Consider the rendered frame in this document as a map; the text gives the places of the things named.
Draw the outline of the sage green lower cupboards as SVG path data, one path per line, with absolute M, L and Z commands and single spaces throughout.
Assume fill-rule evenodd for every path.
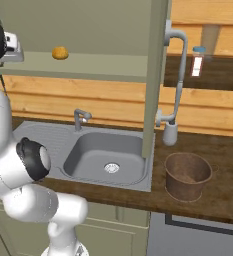
M 90 256 L 146 256 L 149 222 L 147 211 L 90 203 L 76 233 Z M 0 256 L 40 256 L 48 245 L 46 224 L 13 220 L 0 201 Z

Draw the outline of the sage green cabinet door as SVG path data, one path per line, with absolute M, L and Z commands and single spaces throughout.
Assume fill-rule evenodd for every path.
M 158 95 L 161 83 L 168 2 L 169 0 L 151 1 L 146 97 L 142 143 L 143 158 L 148 158 L 152 150 L 154 122 L 158 107 Z

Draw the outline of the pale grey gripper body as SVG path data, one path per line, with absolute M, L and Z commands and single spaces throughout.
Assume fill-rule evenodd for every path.
M 10 62 L 23 62 L 24 53 L 21 47 L 18 47 L 14 51 L 7 51 L 5 55 L 0 59 L 0 66 Z

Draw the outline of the blue lidded jar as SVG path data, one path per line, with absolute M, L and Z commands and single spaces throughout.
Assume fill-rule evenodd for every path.
M 192 59 L 192 65 L 191 65 L 191 76 L 200 77 L 203 62 L 204 62 L 204 56 L 206 53 L 206 48 L 203 46 L 194 46 L 192 51 L 193 51 L 193 59 Z

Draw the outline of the grey dishwasher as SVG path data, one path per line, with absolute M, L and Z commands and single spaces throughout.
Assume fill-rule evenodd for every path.
M 172 219 L 233 230 L 233 224 L 172 215 Z M 147 256 L 233 256 L 233 236 L 165 224 L 151 213 Z

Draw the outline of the grey steel sink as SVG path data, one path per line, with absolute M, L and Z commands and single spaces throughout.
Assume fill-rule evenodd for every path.
M 54 179 L 149 192 L 153 158 L 142 156 L 137 131 L 25 121 L 14 130 L 47 148 Z

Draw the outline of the round golden bread roll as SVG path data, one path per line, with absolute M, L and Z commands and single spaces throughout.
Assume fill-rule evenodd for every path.
M 52 57 L 56 60 L 65 60 L 68 56 L 68 50 L 64 46 L 57 46 L 52 50 Z

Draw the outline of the brown round basket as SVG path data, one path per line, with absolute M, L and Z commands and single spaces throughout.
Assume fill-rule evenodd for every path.
M 166 178 L 165 190 L 175 200 L 191 203 L 199 200 L 204 186 L 219 170 L 203 157 L 187 152 L 170 154 L 163 163 Z

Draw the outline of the dark wooden wall shelf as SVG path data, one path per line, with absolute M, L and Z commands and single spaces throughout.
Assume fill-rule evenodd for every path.
M 211 57 L 203 62 L 201 76 L 191 76 L 192 57 L 186 60 L 184 87 L 233 91 L 233 58 Z

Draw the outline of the grey sink tap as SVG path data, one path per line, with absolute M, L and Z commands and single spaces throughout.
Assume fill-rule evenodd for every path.
M 75 121 L 75 130 L 81 130 L 81 123 L 88 122 L 92 118 L 92 114 L 90 112 L 86 112 L 81 109 L 74 110 L 74 121 Z

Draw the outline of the sage green wall cabinet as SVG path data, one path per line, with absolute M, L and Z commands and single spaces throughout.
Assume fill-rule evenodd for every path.
M 0 0 L 0 18 L 17 35 L 24 61 L 3 75 L 144 82 L 152 0 Z M 64 46 L 65 60 L 52 57 Z

